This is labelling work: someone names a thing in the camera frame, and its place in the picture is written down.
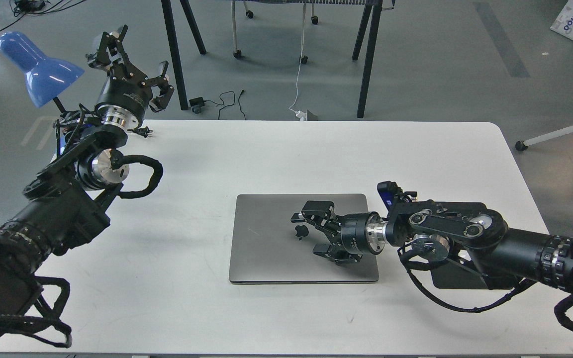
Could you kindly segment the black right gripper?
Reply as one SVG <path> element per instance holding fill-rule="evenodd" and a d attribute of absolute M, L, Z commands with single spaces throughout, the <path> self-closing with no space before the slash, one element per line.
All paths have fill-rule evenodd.
<path fill-rule="evenodd" d="M 327 237 L 340 234 L 341 243 L 316 244 L 312 253 L 336 265 L 360 262 L 363 254 L 378 255 L 387 242 L 388 220 L 378 213 L 344 215 L 340 222 L 333 201 L 307 201 L 300 212 L 291 216 L 291 223 L 308 223 Z"/>

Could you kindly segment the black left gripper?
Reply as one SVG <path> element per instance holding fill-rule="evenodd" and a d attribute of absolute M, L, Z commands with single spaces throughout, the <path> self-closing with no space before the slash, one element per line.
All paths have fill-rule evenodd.
<path fill-rule="evenodd" d="M 114 32 L 98 35 L 94 39 L 97 49 L 86 54 L 86 59 L 88 67 L 103 70 L 108 75 L 94 107 L 95 111 L 105 115 L 112 108 L 122 108 L 133 118 L 128 121 L 128 127 L 140 127 L 148 105 L 153 112 L 165 110 L 175 88 L 169 84 L 168 61 L 160 63 L 161 74 L 157 77 L 136 83 L 127 81 L 136 74 L 122 44 L 128 29 L 127 25 L 123 25 Z M 159 95 L 151 99 L 150 88 L 159 89 Z"/>

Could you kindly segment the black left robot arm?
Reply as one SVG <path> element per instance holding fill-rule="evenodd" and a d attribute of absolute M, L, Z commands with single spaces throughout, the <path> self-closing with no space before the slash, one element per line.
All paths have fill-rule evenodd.
<path fill-rule="evenodd" d="M 53 346 L 69 348 L 72 329 L 61 314 L 70 283 L 36 271 L 50 255 L 64 255 L 102 233 L 110 225 L 105 212 L 115 198 L 146 197 L 161 181 L 159 161 L 119 150 L 129 132 L 146 136 L 146 110 L 164 110 L 175 91 L 166 75 L 168 61 L 153 78 L 131 63 L 123 47 L 127 30 L 123 25 L 103 32 L 97 50 L 87 55 L 89 67 L 107 74 L 92 110 L 80 105 L 67 111 L 58 100 L 82 68 L 46 56 L 21 32 L 0 37 L 0 51 L 24 72 L 34 105 L 52 100 L 61 112 L 54 124 L 54 160 L 24 188 L 29 204 L 0 226 L 0 337 L 25 335 L 47 344 L 38 333 L 54 328 L 65 340 Z"/>

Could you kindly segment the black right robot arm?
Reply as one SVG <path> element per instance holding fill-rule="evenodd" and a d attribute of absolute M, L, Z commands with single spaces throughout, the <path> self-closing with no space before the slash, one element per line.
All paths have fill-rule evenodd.
<path fill-rule="evenodd" d="M 294 213 L 296 235 L 308 235 L 307 225 L 325 234 L 328 244 L 313 253 L 337 265 L 378 255 L 385 243 L 397 247 L 401 265 L 412 283 L 431 301 L 448 310 L 481 313 L 500 306 L 535 283 L 569 293 L 554 308 L 557 321 L 573 331 L 567 310 L 573 307 L 573 238 L 511 228 L 502 215 L 482 202 L 416 201 L 395 182 L 378 183 L 388 210 L 337 215 L 331 201 L 307 201 Z M 495 303 L 462 308 L 428 291 L 414 270 L 435 272 L 455 267 L 455 279 L 477 278 L 487 289 L 506 289 Z"/>

